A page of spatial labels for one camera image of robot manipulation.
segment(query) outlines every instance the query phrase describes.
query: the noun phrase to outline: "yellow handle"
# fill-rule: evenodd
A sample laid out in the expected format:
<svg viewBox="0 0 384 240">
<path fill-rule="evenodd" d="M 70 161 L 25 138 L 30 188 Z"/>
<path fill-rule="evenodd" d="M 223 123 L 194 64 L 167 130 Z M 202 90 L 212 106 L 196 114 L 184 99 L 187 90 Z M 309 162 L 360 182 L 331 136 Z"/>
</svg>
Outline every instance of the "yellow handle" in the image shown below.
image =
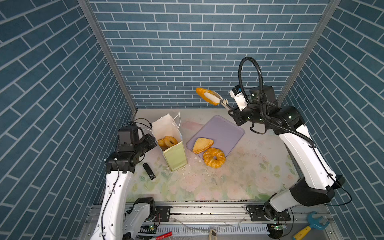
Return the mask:
<svg viewBox="0 0 384 240">
<path fill-rule="evenodd" d="M 295 240 L 302 240 L 305 235 L 311 230 L 310 226 L 305 227 L 303 230 L 298 232 L 295 236 L 293 236 L 293 239 Z"/>
</svg>

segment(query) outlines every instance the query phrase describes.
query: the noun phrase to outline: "red pen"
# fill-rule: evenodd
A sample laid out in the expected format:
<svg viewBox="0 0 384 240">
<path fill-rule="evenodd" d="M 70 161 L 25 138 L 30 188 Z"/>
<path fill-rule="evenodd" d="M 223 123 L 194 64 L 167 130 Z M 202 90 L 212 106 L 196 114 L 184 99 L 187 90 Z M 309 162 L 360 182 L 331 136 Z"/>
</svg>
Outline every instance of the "red pen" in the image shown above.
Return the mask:
<svg viewBox="0 0 384 240">
<path fill-rule="evenodd" d="M 164 238 L 170 237 L 170 236 L 172 236 L 172 232 L 166 233 L 166 234 L 158 236 L 158 237 L 151 238 L 150 240 L 160 240 L 160 239 L 164 239 Z"/>
</svg>

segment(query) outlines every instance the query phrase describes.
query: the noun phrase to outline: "purple tray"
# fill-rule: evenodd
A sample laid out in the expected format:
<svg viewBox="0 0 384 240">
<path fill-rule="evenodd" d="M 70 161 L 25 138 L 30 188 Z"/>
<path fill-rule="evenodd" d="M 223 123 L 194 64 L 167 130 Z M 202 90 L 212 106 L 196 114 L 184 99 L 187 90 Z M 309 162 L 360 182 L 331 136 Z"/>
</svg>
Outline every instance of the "purple tray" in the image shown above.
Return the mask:
<svg viewBox="0 0 384 240">
<path fill-rule="evenodd" d="M 244 133 L 245 131 L 241 127 L 236 126 L 219 115 L 216 115 L 187 142 L 187 148 L 192 151 L 196 140 L 200 137 L 204 137 L 212 139 L 214 141 L 212 147 L 222 150 L 225 156 L 228 156 Z M 203 153 L 204 152 L 196 155 L 203 159 Z"/>
</svg>

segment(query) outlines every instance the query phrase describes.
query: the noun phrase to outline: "blue and yellow tool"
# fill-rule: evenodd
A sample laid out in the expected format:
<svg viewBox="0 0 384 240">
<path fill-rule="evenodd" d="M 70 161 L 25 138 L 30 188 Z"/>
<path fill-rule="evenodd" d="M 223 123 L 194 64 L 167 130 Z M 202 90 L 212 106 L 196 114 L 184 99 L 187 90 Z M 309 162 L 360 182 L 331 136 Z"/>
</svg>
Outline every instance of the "blue and yellow tool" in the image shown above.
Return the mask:
<svg viewBox="0 0 384 240">
<path fill-rule="evenodd" d="M 305 227 L 303 230 L 301 230 L 300 232 L 298 232 L 295 236 L 293 236 L 293 240 L 301 240 L 303 239 L 303 237 L 305 237 L 305 235 L 307 235 L 307 233 L 312 229 L 312 228 L 315 228 L 315 229 L 318 229 L 318 230 L 324 230 L 328 224 L 329 224 L 329 221 L 327 221 L 324 225 L 320 223 L 320 221 L 323 219 L 323 217 L 319 217 L 319 218 L 314 218 L 313 215 L 317 214 L 317 212 L 311 212 L 308 217 L 307 217 L 307 220 L 308 220 L 308 223 L 310 224 L 309 226 Z"/>
</svg>

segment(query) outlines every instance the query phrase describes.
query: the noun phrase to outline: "blue brick wall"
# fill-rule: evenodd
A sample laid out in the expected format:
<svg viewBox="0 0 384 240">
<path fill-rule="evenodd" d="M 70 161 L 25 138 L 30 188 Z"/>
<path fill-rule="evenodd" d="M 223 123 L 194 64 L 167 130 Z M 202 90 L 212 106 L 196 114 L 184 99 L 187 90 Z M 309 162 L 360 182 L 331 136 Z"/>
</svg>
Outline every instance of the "blue brick wall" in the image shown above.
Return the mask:
<svg viewBox="0 0 384 240">
<path fill-rule="evenodd" d="M 278 95 L 328 0 L 91 0 L 139 108 L 211 108 L 196 87 L 228 91 L 245 56 Z M 243 81 L 256 85 L 248 62 Z"/>
<path fill-rule="evenodd" d="M 0 239 L 73 239 L 132 115 L 76 0 L 0 1 Z"/>
<path fill-rule="evenodd" d="M 384 239 L 384 1 L 342 0 L 285 104 L 346 178 L 351 204 L 330 207 L 345 239 Z M 338 190 L 333 204 L 348 200 Z"/>
</svg>

